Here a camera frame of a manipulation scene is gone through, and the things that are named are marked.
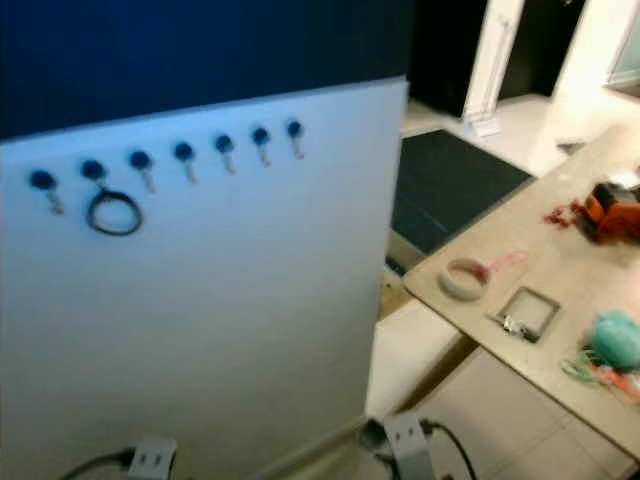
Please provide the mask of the silver metal keys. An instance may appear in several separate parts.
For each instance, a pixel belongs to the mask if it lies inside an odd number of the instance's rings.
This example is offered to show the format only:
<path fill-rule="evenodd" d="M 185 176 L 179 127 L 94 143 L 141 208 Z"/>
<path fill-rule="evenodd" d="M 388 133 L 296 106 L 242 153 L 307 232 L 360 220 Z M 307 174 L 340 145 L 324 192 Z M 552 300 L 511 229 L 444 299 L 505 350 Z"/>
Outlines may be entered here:
<path fill-rule="evenodd" d="M 524 324 L 517 323 L 517 321 L 513 320 L 508 314 L 490 315 L 489 319 L 493 320 L 495 325 L 498 325 L 503 332 L 512 335 L 512 337 L 526 340 L 526 342 L 529 343 L 538 342 L 538 334 L 532 332 L 532 330 Z"/>

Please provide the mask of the beige tape roll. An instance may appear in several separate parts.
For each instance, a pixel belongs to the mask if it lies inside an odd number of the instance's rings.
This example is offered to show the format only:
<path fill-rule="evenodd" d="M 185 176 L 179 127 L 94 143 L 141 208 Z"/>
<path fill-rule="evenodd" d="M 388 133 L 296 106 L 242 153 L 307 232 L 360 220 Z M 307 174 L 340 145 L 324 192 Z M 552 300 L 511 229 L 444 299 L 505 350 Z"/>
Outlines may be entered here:
<path fill-rule="evenodd" d="M 440 289 L 453 300 L 480 300 L 488 291 L 492 269 L 475 259 L 454 259 L 436 275 Z"/>

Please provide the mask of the pink ribbon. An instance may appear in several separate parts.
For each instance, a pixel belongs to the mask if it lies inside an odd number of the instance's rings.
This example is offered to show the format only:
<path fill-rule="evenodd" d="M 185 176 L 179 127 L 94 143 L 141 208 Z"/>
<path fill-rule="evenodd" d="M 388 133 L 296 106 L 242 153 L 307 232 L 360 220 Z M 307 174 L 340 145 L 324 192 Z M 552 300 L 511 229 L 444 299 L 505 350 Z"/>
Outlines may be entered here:
<path fill-rule="evenodd" d="M 483 264 L 483 279 L 485 283 L 493 282 L 495 276 L 504 268 L 512 268 L 512 266 L 521 264 L 529 257 L 529 252 L 525 250 L 516 250 L 498 257 L 490 262 Z"/>

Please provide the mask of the black-framed clear card holder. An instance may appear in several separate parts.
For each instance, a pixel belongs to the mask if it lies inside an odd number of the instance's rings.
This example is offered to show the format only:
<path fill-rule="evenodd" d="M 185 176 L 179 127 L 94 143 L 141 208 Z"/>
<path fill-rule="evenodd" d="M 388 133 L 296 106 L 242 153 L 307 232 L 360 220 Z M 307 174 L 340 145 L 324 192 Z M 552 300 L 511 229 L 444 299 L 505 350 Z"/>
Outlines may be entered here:
<path fill-rule="evenodd" d="M 545 330 L 556 319 L 559 310 L 561 305 L 547 294 L 520 287 L 509 297 L 506 305 L 500 308 L 498 314 L 508 314 L 517 323 L 527 326 L 532 332 L 538 334 L 536 343 L 539 343 Z"/>

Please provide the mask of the wooden table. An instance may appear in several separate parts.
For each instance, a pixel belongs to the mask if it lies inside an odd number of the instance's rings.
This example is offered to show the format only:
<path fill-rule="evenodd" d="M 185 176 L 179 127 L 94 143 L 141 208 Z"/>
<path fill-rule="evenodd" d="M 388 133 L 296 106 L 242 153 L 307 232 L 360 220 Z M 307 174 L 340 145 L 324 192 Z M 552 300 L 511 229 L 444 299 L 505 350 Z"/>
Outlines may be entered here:
<path fill-rule="evenodd" d="M 617 390 L 589 387 L 561 367 L 585 342 L 596 315 L 625 311 L 640 323 L 640 244 L 598 244 L 579 229 L 543 219 L 584 198 L 607 175 L 637 168 L 640 123 L 613 125 L 419 262 L 404 285 L 467 340 L 640 463 L 640 403 Z M 500 266 L 480 300 L 453 300 L 436 279 L 454 260 L 493 262 L 509 253 L 524 259 Z M 522 287 L 559 303 L 538 343 L 504 332 L 493 320 Z"/>

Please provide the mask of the teal plush toy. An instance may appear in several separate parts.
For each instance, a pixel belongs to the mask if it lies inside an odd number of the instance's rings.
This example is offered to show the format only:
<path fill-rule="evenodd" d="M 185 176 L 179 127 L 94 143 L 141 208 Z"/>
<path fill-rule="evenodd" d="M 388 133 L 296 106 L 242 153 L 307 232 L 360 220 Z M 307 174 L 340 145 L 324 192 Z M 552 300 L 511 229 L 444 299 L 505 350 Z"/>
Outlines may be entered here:
<path fill-rule="evenodd" d="M 625 312 L 596 315 L 588 343 L 604 364 L 614 369 L 640 369 L 640 324 Z"/>

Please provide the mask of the dark floor mat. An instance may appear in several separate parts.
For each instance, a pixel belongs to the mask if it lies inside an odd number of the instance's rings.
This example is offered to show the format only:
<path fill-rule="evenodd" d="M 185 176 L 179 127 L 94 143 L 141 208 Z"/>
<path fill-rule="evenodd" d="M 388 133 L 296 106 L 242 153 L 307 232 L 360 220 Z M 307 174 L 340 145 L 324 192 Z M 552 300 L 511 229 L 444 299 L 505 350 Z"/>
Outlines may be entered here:
<path fill-rule="evenodd" d="M 534 180 L 449 131 L 403 138 L 390 229 L 433 253 Z"/>

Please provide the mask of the orange black device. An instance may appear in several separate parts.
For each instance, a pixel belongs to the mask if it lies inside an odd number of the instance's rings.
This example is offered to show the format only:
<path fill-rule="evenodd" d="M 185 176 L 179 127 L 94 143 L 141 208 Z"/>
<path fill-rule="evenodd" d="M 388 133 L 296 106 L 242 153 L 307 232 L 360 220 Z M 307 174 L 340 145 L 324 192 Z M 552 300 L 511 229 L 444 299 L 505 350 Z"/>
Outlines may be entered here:
<path fill-rule="evenodd" d="M 582 215 L 596 243 L 640 243 L 640 186 L 596 183 L 585 198 Z"/>

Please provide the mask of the blue-knob metal wall hook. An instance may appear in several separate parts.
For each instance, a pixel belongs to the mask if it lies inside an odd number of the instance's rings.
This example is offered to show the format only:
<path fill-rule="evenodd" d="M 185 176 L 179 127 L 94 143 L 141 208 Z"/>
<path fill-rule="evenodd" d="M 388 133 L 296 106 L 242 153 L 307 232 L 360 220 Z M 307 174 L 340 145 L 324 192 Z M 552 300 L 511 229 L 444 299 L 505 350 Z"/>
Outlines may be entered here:
<path fill-rule="evenodd" d="M 96 187 L 108 189 L 108 184 L 106 184 L 108 170 L 106 170 L 100 161 L 93 159 L 83 160 L 81 165 L 79 165 L 79 173 L 81 173 L 83 178 L 91 180 Z"/>
<path fill-rule="evenodd" d="M 253 146 L 256 147 L 256 151 L 259 152 L 260 163 L 264 166 L 270 166 L 273 161 L 270 159 L 269 148 L 271 140 L 271 133 L 265 125 L 255 125 L 250 133 Z"/>
<path fill-rule="evenodd" d="M 151 156 L 143 150 L 136 150 L 129 154 L 128 161 L 129 165 L 131 165 L 132 168 L 140 174 L 143 186 L 145 186 L 147 192 L 155 193 L 156 186 L 154 182 L 154 175 L 152 175 L 152 165 L 154 165 L 154 160 L 151 159 Z"/>
<path fill-rule="evenodd" d="M 218 151 L 223 166 L 229 175 L 238 174 L 238 166 L 234 159 L 234 151 L 236 151 L 236 143 L 232 137 L 225 133 L 216 134 L 214 140 L 215 150 Z"/>
<path fill-rule="evenodd" d="M 305 137 L 305 127 L 303 127 L 300 120 L 291 118 L 285 123 L 285 133 L 291 142 L 291 148 L 293 155 L 298 160 L 305 159 L 305 147 L 303 147 L 303 137 Z"/>
<path fill-rule="evenodd" d="M 65 212 L 63 202 L 58 196 L 58 179 L 46 170 L 33 170 L 29 174 L 29 184 L 38 191 L 44 193 L 49 201 L 50 211 L 55 215 L 63 215 Z"/>
<path fill-rule="evenodd" d="M 198 180 L 195 173 L 195 148 L 187 142 L 179 142 L 173 148 L 173 155 L 180 165 L 183 166 L 186 178 L 191 184 L 197 184 Z"/>

